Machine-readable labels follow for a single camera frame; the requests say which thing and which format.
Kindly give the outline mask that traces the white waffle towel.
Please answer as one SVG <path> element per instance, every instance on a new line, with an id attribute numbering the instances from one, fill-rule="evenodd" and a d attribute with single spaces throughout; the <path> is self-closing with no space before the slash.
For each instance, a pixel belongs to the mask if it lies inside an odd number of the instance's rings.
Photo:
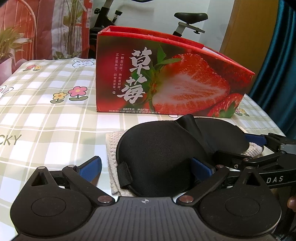
<path id="1" fill-rule="evenodd" d="M 117 174 L 117 161 L 116 161 L 116 148 L 120 138 L 126 131 L 111 132 L 106 134 L 106 148 L 108 157 L 108 171 L 110 178 L 111 193 L 117 194 L 118 196 L 136 197 L 136 195 L 128 189 L 122 189 L 119 184 Z M 262 156 L 263 147 L 255 144 L 254 142 L 249 143 L 249 148 L 243 152 L 243 155 L 250 157 Z"/>

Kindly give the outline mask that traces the black sleep mask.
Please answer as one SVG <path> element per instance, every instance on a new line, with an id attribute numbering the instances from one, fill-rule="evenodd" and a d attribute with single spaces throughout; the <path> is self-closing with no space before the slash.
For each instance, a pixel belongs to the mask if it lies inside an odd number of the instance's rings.
<path id="1" fill-rule="evenodd" d="M 122 189 L 140 197 L 175 196 L 212 173 L 204 166 L 216 151 L 242 154 L 249 148 L 237 126 L 214 118 L 151 121 L 126 131 L 116 147 Z"/>

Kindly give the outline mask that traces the teal curtain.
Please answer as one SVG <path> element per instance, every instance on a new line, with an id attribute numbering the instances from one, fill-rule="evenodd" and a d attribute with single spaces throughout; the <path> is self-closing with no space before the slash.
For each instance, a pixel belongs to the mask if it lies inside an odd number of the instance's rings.
<path id="1" fill-rule="evenodd" d="M 295 139 L 295 1 L 279 1 L 265 60 L 249 96 Z"/>

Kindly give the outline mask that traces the plaid cartoon tablecloth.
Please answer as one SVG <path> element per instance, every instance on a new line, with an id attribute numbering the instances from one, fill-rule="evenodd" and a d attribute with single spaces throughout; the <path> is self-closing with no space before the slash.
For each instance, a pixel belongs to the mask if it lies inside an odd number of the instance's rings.
<path id="1" fill-rule="evenodd" d="M 94 60 L 24 63 L 1 86 L 1 240 L 16 236 L 10 208 L 37 167 L 61 170 L 99 156 L 102 173 L 94 183 L 110 194 L 106 133 L 175 118 L 97 112 Z"/>

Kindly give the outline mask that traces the wooden door panel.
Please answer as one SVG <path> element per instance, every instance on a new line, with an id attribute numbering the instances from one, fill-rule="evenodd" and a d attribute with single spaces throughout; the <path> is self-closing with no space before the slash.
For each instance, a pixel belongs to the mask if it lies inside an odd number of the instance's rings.
<path id="1" fill-rule="evenodd" d="M 234 1 L 220 53 L 258 74 L 273 36 L 279 1 Z"/>

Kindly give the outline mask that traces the red strawberry cardboard box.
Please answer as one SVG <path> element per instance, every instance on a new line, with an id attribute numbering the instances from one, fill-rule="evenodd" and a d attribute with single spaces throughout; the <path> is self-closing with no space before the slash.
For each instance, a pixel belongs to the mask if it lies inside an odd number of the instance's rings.
<path id="1" fill-rule="evenodd" d="M 230 118 L 253 77 L 225 55 L 182 37 L 118 26 L 97 35 L 98 112 Z"/>

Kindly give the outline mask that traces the red printed backdrop cloth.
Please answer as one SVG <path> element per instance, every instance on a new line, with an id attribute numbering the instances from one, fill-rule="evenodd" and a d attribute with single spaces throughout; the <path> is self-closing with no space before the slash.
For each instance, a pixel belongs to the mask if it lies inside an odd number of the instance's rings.
<path id="1" fill-rule="evenodd" d="M 92 1 L 1 1 L 1 83 L 31 60 L 87 58 Z"/>

